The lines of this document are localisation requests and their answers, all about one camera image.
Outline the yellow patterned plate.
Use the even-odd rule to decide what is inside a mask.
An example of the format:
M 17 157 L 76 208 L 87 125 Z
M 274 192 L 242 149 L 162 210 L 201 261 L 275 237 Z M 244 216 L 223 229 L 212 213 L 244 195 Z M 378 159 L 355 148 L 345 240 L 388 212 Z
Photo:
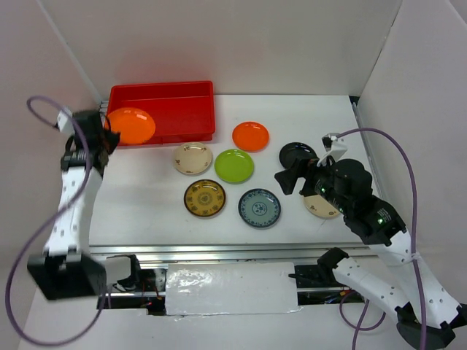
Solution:
M 190 184 L 184 195 L 185 208 L 195 217 L 210 218 L 218 215 L 226 204 L 222 185 L 211 179 L 201 179 Z

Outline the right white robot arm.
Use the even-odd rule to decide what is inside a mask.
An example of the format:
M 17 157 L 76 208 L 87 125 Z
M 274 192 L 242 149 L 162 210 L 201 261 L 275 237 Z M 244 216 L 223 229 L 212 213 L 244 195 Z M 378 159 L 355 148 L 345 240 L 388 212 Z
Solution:
M 414 349 L 443 349 L 466 325 L 466 305 L 454 299 L 411 251 L 412 237 L 397 211 L 373 194 L 372 176 L 362 163 L 343 159 L 319 166 L 316 158 L 281 162 L 275 174 L 284 194 L 305 180 L 301 195 L 320 195 L 343 215 L 344 224 L 387 266 L 396 285 L 359 267 L 340 248 L 318 261 L 318 278 L 328 286 L 339 282 L 380 307 L 396 323 L 401 337 Z

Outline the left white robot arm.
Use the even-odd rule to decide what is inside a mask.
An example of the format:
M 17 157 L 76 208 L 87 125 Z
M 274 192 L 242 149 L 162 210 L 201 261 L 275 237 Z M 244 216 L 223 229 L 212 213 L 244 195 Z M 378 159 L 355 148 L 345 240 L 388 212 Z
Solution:
M 31 255 L 27 269 L 47 300 L 99 295 L 118 285 L 140 288 L 144 273 L 133 254 L 119 254 L 101 262 L 89 254 L 90 222 L 104 169 L 120 137 L 102 125 L 97 110 L 58 116 L 58 128 L 68 134 L 61 158 L 62 191 L 55 219 L 40 255 Z

